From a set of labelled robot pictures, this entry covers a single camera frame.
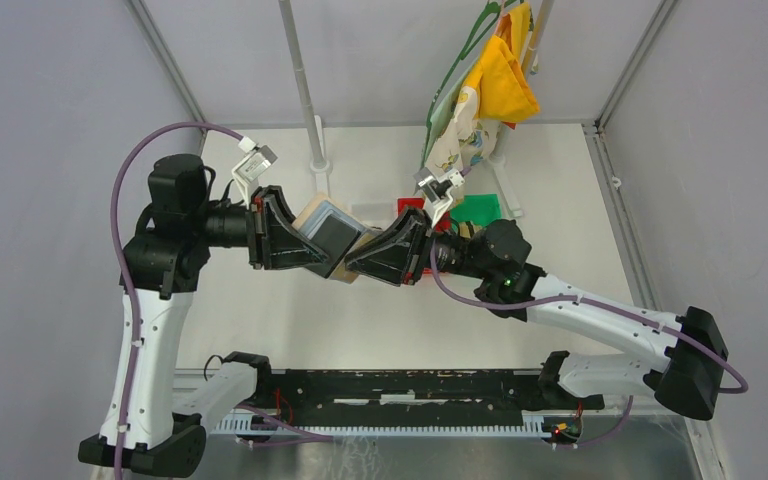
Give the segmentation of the tan leather card holder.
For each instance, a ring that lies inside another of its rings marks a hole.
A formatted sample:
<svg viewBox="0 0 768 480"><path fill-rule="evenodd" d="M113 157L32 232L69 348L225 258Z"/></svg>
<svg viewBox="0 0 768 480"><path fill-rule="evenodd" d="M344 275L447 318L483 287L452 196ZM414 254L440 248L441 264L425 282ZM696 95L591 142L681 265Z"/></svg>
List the tan leather card holder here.
<svg viewBox="0 0 768 480"><path fill-rule="evenodd" d="M325 193L312 197L292 226L328 257L305 270L326 280L353 283L359 274L345 265L345 257L378 236L382 229L366 224Z"/></svg>

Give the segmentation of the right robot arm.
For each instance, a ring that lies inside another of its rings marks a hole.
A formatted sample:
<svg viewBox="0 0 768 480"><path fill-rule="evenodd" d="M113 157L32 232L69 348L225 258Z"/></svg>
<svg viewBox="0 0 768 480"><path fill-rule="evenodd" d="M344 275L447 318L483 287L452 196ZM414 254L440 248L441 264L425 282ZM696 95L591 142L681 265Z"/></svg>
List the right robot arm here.
<svg viewBox="0 0 768 480"><path fill-rule="evenodd" d="M395 286L429 270L450 298L501 318L556 327L614 348L612 354L552 353L537 382L540 400L562 408L593 395L650 396L687 418L709 421L729 372L714 316L690 306L653 311L592 294L528 262L530 244L513 220L469 237L431 229L417 208L349 253L348 270Z"/></svg>

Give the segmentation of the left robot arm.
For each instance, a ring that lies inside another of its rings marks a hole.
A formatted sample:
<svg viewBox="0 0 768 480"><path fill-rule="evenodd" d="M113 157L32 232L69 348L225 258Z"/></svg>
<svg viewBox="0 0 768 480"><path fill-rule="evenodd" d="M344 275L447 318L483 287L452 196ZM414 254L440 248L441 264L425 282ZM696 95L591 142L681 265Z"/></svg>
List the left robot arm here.
<svg viewBox="0 0 768 480"><path fill-rule="evenodd" d="M147 179L150 203L134 236L118 242L124 334L110 410L80 443L81 462L177 479L199 466L209 433L237 405L266 405L274 394L266 356L232 352L185 400L173 398L178 348L200 272L214 247L245 248L256 269L322 263L325 252L294 227L281 187L255 189L249 202L210 196L215 171L193 154L158 160Z"/></svg>

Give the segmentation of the red plastic bin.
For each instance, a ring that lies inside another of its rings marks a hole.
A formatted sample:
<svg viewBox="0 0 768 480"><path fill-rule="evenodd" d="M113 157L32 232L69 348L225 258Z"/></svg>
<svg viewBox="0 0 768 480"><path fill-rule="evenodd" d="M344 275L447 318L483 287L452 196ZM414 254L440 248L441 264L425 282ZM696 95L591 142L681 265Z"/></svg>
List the red plastic bin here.
<svg viewBox="0 0 768 480"><path fill-rule="evenodd" d="M419 210L423 209L425 203L424 198L420 197L401 197L397 199L396 203L396 213L397 216L399 216L403 211L405 211L408 208L417 208ZM450 216L450 212L446 211L442 218L437 222L437 224L434 227L435 231L438 233L445 233L445 232L451 232L452 231L452 219Z"/></svg>

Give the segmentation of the white stand pole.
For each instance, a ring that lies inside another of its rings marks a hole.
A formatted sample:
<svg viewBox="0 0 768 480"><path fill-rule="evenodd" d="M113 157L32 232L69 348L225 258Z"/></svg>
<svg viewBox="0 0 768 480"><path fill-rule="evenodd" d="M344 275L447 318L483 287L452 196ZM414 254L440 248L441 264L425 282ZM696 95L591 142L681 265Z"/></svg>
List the white stand pole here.
<svg viewBox="0 0 768 480"><path fill-rule="evenodd" d="M278 5L291 57L303 123L310 144L311 160L309 162L309 169L314 178L316 191L328 195L330 193L332 163L326 154L323 122L321 117L315 113L313 106L292 2L290 0L279 0Z"/></svg>

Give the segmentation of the green plastic bin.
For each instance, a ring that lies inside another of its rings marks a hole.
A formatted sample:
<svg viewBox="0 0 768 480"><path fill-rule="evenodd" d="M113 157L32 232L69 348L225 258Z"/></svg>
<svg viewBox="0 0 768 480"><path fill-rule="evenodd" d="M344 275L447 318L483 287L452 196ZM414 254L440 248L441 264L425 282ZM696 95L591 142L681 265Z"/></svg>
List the green plastic bin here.
<svg viewBox="0 0 768 480"><path fill-rule="evenodd" d="M503 218L502 209L496 194L465 195L450 210L450 218L459 224L470 222L485 227L495 220Z"/></svg>

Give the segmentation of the patterned white cloth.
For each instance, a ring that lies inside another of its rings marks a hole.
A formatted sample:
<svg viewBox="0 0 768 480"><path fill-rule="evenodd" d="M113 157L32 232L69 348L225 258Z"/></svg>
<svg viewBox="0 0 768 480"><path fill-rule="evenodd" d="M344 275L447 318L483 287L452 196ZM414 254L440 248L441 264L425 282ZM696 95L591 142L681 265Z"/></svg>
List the patterned white cloth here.
<svg viewBox="0 0 768 480"><path fill-rule="evenodd" d="M497 143L500 121L480 118L480 89L451 89L432 111L422 166L435 176L462 171L489 158Z"/></svg>

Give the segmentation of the yellow cloth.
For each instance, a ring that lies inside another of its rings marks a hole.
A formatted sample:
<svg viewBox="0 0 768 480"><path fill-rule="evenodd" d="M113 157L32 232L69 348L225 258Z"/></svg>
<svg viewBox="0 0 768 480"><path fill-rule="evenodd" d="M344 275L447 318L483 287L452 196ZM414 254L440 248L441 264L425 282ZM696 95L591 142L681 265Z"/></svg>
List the yellow cloth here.
<svg viewBox="0 0 768 480"><path fill-rule="evenodd" d="M480 89L480 118L513 125L540 112L522 65L531 20L527 2L505 12L467 74L462 86Z"/></svg>

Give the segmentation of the green clothes hanger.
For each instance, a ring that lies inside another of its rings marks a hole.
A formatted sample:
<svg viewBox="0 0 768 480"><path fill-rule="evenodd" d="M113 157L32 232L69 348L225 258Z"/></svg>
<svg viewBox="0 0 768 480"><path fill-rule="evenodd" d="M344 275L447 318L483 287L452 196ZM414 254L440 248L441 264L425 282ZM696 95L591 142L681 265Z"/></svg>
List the green clothes hanger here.
<svg viewBox="0 0 768 480"><path fill-rule="evenodd" d="M503 13L510 7L519 6L524 4L524 1L508 0L508 1L486 1L482 10L477 15L476 19L472 23L469 33L463 45L458 50L454 60L445 73L442 81L440 82L437 90L435 91L431 103L427 109L425 118L425 136L422 147L422 155L419 163L420 167L425 165L428 155L433 145L433 127L435 126L434 115L440 102L443 100L444 93L449 88L449 84L453 79L454 74L458 70L459 66L464 63L472 51L479 45L479 43L486 38L486 36L495 29L495 25L502 18Z"/></svg>

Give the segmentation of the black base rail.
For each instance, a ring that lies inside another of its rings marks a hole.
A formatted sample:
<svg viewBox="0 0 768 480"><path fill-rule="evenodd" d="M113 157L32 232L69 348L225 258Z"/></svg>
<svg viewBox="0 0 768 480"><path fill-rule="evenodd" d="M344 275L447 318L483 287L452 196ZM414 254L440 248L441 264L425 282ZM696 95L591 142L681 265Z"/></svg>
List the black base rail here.
<svg viewBox="0 0 768 480"><path fill-rule="evenodd" d="M602 396L578 399L534 369L274 370L247 402L278 409L297 427L514 426L534 412L605 406Z"/></svg>

